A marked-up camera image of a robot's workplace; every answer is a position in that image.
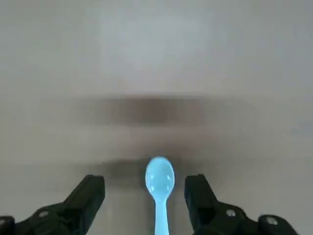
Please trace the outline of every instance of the light blue spoon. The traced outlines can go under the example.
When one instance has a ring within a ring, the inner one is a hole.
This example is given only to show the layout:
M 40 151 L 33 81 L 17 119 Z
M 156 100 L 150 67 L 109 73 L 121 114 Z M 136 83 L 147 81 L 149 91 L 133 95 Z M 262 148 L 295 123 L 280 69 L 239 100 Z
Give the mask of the light blue spoon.
M 155 235 L 169 235 L 166 201 L 175 184 L 171 163 L 165 157 L 153 158 L 146 169 L 146 186 L 156 203 Z

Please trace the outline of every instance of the spoon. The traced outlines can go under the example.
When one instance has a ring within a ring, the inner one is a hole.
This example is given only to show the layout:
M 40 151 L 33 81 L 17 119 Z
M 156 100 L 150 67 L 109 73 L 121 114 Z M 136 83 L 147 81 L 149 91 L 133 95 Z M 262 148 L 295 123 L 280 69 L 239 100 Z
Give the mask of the spoon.
M 146 186 L 156 204 L 155 235 L 169 235 L 166 201 L 175 184 L 171 163 L 165 157 L 155 157 L 147 165 Z

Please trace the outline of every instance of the bolt head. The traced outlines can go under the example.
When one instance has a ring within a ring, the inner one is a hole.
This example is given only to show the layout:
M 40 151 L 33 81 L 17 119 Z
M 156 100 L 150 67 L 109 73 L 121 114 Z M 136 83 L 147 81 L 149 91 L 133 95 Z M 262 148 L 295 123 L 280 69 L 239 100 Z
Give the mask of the bolt head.
M 271 217 L 271 216 L 266 218 L 266 222 L 268 222 L 271 225 L 277 225 L 278 224 L 277 220 L 274 217 Z
M 40 218 L 43 218 L 43 217 L 46 217 L 48 214 L 49 214 L 49 212 L 47 212 L 47 211 L 42 211 L 42 212 L 39 213 L 39 217 L 40 217 Z
M 229 216 L 229 217 L 235 217 L 236 216 L 236 213 L 234 210 L 227 210 L 226 211 L 226 214 Z

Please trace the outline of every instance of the spoon bowl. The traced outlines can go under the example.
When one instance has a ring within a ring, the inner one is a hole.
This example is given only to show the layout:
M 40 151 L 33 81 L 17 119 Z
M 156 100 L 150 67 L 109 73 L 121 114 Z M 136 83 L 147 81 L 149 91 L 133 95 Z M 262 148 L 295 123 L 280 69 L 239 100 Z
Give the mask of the spoon bowl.
M 165 157 L 153 158 L 146 169 L 146 186 L 154 200 L 166 200 L 175 184 L 174 170 Z

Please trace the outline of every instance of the white wall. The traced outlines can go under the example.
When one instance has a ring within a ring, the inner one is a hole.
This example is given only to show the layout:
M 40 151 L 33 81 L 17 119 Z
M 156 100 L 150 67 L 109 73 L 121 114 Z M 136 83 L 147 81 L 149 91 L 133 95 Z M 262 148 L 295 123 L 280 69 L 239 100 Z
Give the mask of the white wall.
M 90 234 L 153 233 L 139 169 L 164 154 L 178 172 L 173 234 L 191 234 L 182 181 L 200 172 L 252 218 L 276 213 L 311 234 L 312 8 L 2 0 L 1 213 L 22 219 L 101 173 L 108 199 Z

